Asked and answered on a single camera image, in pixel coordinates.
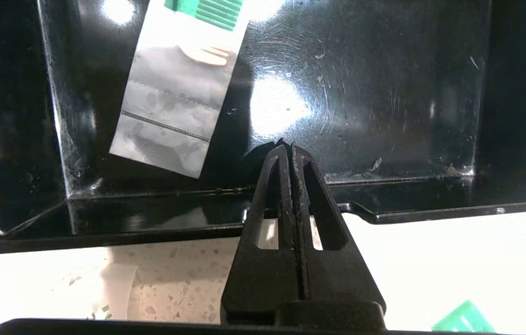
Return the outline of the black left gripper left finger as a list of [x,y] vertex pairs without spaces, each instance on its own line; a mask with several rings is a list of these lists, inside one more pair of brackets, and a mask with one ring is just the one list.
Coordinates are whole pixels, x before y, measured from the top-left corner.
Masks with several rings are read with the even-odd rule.
[[[268,205],[275,206],[278,248],[258,246]],[[221,296],[224,325],[272,325],[276,310],[299,299],[295,215],[286,146],[265,157]]]

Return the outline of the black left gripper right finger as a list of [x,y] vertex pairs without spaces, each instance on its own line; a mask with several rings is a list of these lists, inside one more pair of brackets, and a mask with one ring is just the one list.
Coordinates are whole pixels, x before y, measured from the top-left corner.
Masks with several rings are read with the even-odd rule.
[[384,326],[386,303],[312,155],[291,146],[302,326]]

